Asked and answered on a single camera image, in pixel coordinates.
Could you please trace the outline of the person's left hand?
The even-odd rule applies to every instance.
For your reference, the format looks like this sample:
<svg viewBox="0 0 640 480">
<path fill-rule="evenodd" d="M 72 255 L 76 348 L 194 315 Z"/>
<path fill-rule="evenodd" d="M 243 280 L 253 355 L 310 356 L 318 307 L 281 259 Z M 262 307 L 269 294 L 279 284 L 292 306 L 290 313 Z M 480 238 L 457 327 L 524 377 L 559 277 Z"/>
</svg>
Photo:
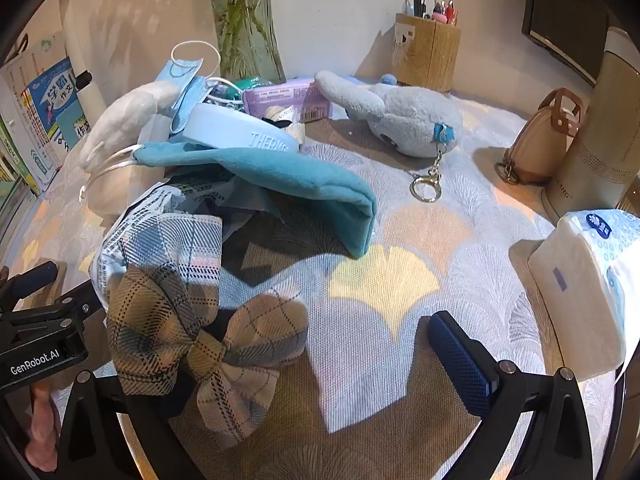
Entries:
<svg viewBox="0 0 640 480">
<path fill-rule="evenodd" d="M 30 387 L 32 393 L 32 422 L 30 441 L 25 448 L 29 463 L 43 472 L 53 472 L 58 466 L 58 430 L 56 411 L 51 391 L 46 382 L 36 382 Z"/>
</svg>

